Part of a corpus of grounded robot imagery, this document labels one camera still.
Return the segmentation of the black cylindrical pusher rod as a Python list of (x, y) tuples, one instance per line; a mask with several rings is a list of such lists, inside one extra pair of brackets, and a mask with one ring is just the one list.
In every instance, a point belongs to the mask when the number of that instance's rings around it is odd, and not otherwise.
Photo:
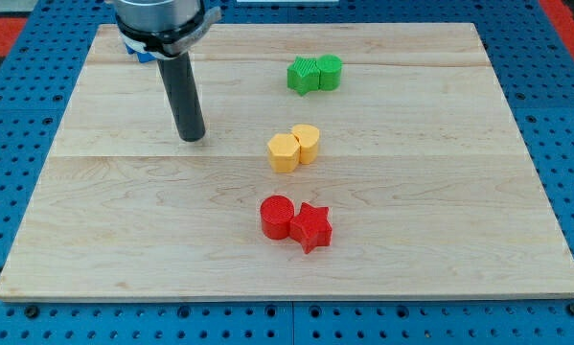
[(202, 139), (206, 128), (189, 54), (159, 60), (158, 67), (179, 137), (185, 142)]

